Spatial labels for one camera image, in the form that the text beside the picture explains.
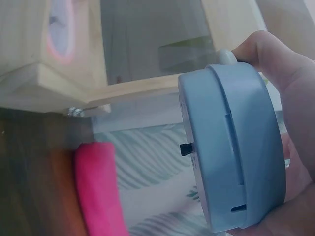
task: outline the light blue round device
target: light blue round device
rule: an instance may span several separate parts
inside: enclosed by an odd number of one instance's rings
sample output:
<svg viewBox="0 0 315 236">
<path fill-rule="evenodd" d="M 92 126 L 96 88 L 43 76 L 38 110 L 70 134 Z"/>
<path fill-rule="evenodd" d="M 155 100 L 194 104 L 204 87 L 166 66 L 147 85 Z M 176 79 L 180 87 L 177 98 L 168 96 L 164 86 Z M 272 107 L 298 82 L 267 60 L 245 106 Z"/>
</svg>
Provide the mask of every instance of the light blue round device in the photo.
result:
<svg viewBox="0 0 315 236">
<path fill-rule="evenodd" d="M 211 232 L 246 228 L 284 202 L 280 132 L 261 76 L 249 64 L 209 65 L 179 77 L 179 97 Z"/>
</svg>

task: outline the finger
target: finger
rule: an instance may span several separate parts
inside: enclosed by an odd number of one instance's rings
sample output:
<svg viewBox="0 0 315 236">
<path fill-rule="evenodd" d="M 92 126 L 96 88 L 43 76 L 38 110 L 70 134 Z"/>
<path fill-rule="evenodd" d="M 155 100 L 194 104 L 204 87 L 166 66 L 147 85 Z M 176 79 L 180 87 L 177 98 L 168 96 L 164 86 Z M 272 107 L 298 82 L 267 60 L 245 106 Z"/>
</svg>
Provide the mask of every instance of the finger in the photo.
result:
<svg viewBox="0 0 315 236">
<path fill-rule="evenodd" d="M 313 61 L 297 54 L 265 31 L 253 33 L 233 50 L 239 61 L 253 65 L 261 71 L 281 93 L 294 80 L 300 68 L 313 65 Z"/>
<path fill-rule="evenodd" d="M 234 236 L 315 235 L 315 185 L 311 184 L 297 198 L 273 210 L 259 224 L 234 229 Z"/>
<path fill-rule="evenodd" d="M 290 141 L 290 136 L 288 133 L 281 134 L 281 141 L 282 141 L 282 147 L 283 147 L 283 154 L 284 154 L 284 159 L 288 160 L 290 159 L 290 150 L 289 150 L 289 141 Z"/>
<path fill-rule="evenodd" d="M 303 165 L 296 151 L 294 143 L 288 136 L 283 134 L 284 146 L 287 157 L 290 158 L 290 166 L 286 169 L 286 196 L 285 201 L 289 201 L 298 196 L 304 189 L 310 185 L 312 179 L 309 172 Z"/>
<path fill-rule="evenodd" d="M 280 92 L 287 130 L 315 181 L 315 63 L 264 31 L 253 33 L 233 53 L 261 70 Z"/>
</svg>

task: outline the light wood plank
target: light wood plank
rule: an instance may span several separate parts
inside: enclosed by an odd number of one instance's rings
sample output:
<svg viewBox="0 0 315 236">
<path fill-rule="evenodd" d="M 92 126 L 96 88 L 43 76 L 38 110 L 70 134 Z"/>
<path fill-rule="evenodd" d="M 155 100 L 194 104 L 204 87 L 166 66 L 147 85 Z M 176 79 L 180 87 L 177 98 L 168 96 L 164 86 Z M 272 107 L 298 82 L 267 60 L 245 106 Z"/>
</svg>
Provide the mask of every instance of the light wood plank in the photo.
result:
<svg viewBox="0 0 315 236">
<path fill-rule="evenodd" d="M 90 65 L 94 87 L 107 86 L 100 0 L 89 0 Z"/>
<path fill-rule="evenodd" d="M 40 60 L 45 0 L 0 0 L 0 76 Z"/>
<path fill-rule="evenodd" d="M 106 86 L 90 94 L 86 107 L 175 93 L 178 92 L 179 76 L 168 75 Z"/>
<path fill-rule="evenodd" d="M 233 50 L 266 25 L 255 0 L 201 0 L 215 50 Z"/>
</svg>

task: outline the wooden board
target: wooden board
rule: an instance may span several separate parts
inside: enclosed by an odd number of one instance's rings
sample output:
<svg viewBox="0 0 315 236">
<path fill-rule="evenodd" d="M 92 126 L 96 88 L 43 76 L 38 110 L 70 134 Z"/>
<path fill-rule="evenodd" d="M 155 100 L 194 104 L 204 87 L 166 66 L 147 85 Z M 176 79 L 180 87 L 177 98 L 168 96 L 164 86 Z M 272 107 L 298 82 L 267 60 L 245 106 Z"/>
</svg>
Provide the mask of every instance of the wooden board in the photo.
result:
<svg viewBox="0 0 315 236">
<path fill-rule="evenodd" d="M 94 88 L 107 86 L 100 0 L 89 0 L 90 66 Z"/>
<path fill-rule="evenodd" d="M 53 112 L 83 106 L 84 91 L 49 67 L 35 63 L 0 76 L 0 107 Z"/>
<path fill-rule="evenodd" d="M 178 92 L 179 76 L 180 74 L 148 78 L 96 89 L 90 94 L 86 107 L 175 93 Z"/>
<path fill-rule="evenodd" d="M 257 30 L 266 30 L 255 0 L 201 0 L 214 47 L 233 50 Z"/>
<path fill-rule="evenodd" d="M 0 1 L 0 76 L 40 61 L 46 0 Z"/>
<path fill-rule="evenodd" d="M 50 1 L 45 8 L 44 26 L 41 38 L 41 62 L 58 71 L 65 79 L 83 89 L 95 88 L 90 67 L 89 0 L 73 0 L 74 53 L 70 62 L 62 62 L 47 48 Z"/>
</svg>

